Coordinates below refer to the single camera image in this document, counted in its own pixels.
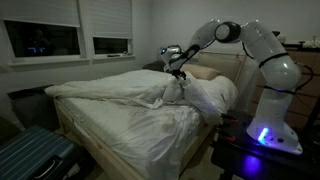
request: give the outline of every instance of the suitcase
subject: suitcase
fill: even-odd
[[[33,126],[0,147],[0,180],[62,179],[80,156],[77,145]]]

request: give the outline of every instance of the bed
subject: bed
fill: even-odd
[[[201,86],[204,88],[207,94],[210,94],[213,91],[219,91],[219,93],[224,94],[225,97],[230,96],[228,97],[228,102],[226,102],[226,100],[223,98],[223,100],[221,100],[219,96],[210,96],[210,99],[215,101],[220,112],[226,112],[236,102],[234,87],[232,87],[233,85],[230,85],[228,81],[233,83],[237,81],[245,59],[245,56],[238,54],[221,54],[212,52],[199,53],[199,65],[213,67],[219,70],[223,75],[214,78],[212,82],[199,80]],[[114,78],[114,81],[112,81],[113,83],[121,81],[121,79],[132,82],[130,81],[131,78],[137,79],[140,77],[140,82],[156,85],[157,78],[161,79],[166,78],[167,76],[168,74],[161,72],[141,70],[106,78],[106,80],[102,81],[104,83],[110,83],[109,80]],[[172,168],[166,164],[166,161],[168,161],[170,158],[175,159],[172,160],[173,162],[170,162],[170,165],[178,164],[178,174],[181,174],[200,145],[203,143],[204,139],[213,129],[213,125],[208,125],[201,120],[201,114],[197,112],[196,108],[189,106],[183,106],[185,109],[182,110],[182,106],[163,106],[160,108],[161,110],[155,108],[151,112],[146,111],[140,106],[130,106],[130,108],[128,108],[127,104],[123,105],[119,102],[113,102],[112,100],[110,102],[85,98],[55,98],[55,106],[62,130],[64,132],[71,131],[77,137],[77,139],[88,150],[97,163],[104,169],[106,175],[109,176],[110,179],[146,179],[146,177],[147,179],[162,179],[163,177],[172,177],[171,175],[162,176],[162,174],[165,173],[177,174],[176,171],[172,170]],[[164,125],[163,123],[160,123],[162,122],[161,119],[166,119],[163,118],[164,116],[171,117],[172,112],[177,112],[180,110],[183,112],[188,112],[187,116],[183,116],[184,119],[187,119],[189,122],[187,123],[187,127],[185,123],[182,123],[182,125],[179,124],[178,126],[176,125],[177,123],[173,125],[172,123],[167,123],[167,121],[165,121]],[[125,116],[131,116],[133,114],[139,118],[138,120],[133,121],[135,122],[133,126],[127,127],[128,124],[132,123],[132,118],[125,118]],[[148,117],[152,117],[151,119],[156,119],[156,121],[154,121],[153,124],[149,123],[141,126],[141,120]],[[129,119],[130,122],[125,120],[123,120],[123,122],[115,122],[112,121],[113,119]],[[166,131],[160,131],[159,128],[156,128],[158,127],[155,126],[157,123],[161,124],[162,129],[163,127],[166,127]],[[154,135],[157,135],[157,133],[161,134],[163,132],[168,133],[170,131],[177,131],[180,130],[181,127],[185,128],[183,131],[184,133],[180,133],[183,134],[183,138],[180,138],[180,134],[179,136],[175,137],[176,139],[184,139],[184,141],[175,140],[179,142],[179,146],[174,145],[174,147],[176,147],[174,148],[175,150],[168,150],[168,154],[166,156],[161,156],[161,158],[159,158],[160,156],[158,155],[155,155],[155,157],[152,158],[150,158],[150,155],[146,156],[146,147],[153,146],[152,148],[148,149],[148,152],[155,152],[153,154],[159,153],[158,149],[161,151],[166,149],[166,142],[161,141],[154,143],[152,141],[157,140],[157,137],[153,137]]]

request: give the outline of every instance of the wall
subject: wall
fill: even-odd
[[[234,21],[239,24],[259,19],[272,30],[278,30],[290,42],[320,37],[319,0],[158,0],[152,3],[152,55],[159,47],[179,44],[188,48],[193,33],[210,19]],[[215,42],[206,51],[243,53],[241,44]],[[237,107],[247,109],[256,82],[256,66],[245,64],[237,87]]]
[[[91,80],[141,69],[150,59],[150,7],[148,0],[132,0],[133,52],[135,58],[88,62],[47,64],[12,68],[10,43],[0,25],[0,116],[17,123],[6,93],[46,84],[61,84],[73,80]]]

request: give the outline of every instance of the robotic arm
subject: robotic arm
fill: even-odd
[[[263,146],[301,154],[298,136],[284,122],[301,71],[273,32],[259,21],[239,25],[211,20],[195,32],[186,51],[182,52],[177,45],[162,49],[165,70],[177,78],[185,79],[184,72],[180,71],[182,65],[215,40],[220,43],[242,41],[258,61],[259,69],[267,81],[247,133]]]

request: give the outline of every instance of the white duvet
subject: white duvet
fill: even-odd
[[[226,84],[232,88],[224,89]],[[99,138],[145,178],[177,179],[185,137],[192,124],[191,115],[199,111],[205,122],[219,124],[220,112],[230,108],[237,91],[224,77],[217,77],[216,82],[211,83],[196,80],[188,73],[186,81],[178,81],[169,74],[139,70],[52,86],[46,93],[53,97],[77,98],[79,103],[86,103],[81,99],[94,100],[90,103],[98,106],[92,107],[104,113],[91,114],[98,123],[90,129],[105,126],[103,129],[108,131],[95,132]],[[127,147],[136,148],[136,153],[128,154]]]

